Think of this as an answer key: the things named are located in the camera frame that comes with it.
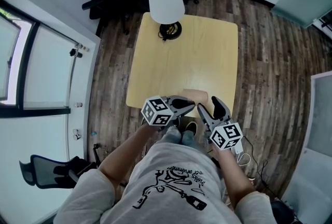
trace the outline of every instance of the shoe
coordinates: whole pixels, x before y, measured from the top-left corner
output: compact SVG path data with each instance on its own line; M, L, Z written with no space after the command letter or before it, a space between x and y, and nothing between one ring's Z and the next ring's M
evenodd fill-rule
M192 131L193 135L195 136L197 133L197 123L192 121L190 123L188 123L188 125L186 126L186 130L185 131Z
M174 121L173 121L173 125L176 127L176 128L179 128L180 127L180 118L177 117Z

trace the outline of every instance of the wooden floor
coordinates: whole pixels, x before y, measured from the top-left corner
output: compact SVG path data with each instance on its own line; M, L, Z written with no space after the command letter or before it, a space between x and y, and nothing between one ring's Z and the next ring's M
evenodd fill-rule
M239 30L236 95L232 117L254 145L254 157L263 178L282 195L295 169L306 133L310 108L310 76L332 70L328 52L332 42L314 27L302 29L270 13L251 0L199 0L189 2L186 14L234 22ZM140 110L126 105L126 93L135 40L142 15L128 22L123 35L119 22L110 22L102 33L95 65L88 121L89 158L99 143L104 159L139 126ZM155 140L147 144L149 149ZM250 155L251 146L242 140ZM255 186L266 192L252 160L245 168Z

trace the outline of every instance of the white lampshade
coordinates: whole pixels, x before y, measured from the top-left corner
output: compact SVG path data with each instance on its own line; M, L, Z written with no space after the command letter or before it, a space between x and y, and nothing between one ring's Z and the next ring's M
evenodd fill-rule
M185 13L183 0L149 0L149 4L152 19L160 24L173 24Z

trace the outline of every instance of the square table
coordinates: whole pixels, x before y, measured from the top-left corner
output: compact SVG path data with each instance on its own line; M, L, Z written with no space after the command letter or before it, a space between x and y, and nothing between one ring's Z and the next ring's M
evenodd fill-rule
M184 15L179 38L163 41L159 26L144 13L136 41L127 105L142 108L149 97L180 95L183 89L206 91L232 112L238 68L238 27L234 23ZM187 116L199 117L197 108Z

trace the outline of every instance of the white cable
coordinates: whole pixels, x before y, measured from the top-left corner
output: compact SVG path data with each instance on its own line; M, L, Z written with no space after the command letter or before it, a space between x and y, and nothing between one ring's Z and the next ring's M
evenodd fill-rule
M244 155L248 155L248 156L249 156L249 161L248 161L246 164L239 164L240 160L242 159L242 157L243 157ZM250 155L249 155L248 153L242 153L241 155L238 155L237 163L238 163L239 166L246 166L246 165L248 165L250 162L251 162L251 157L250 157Z

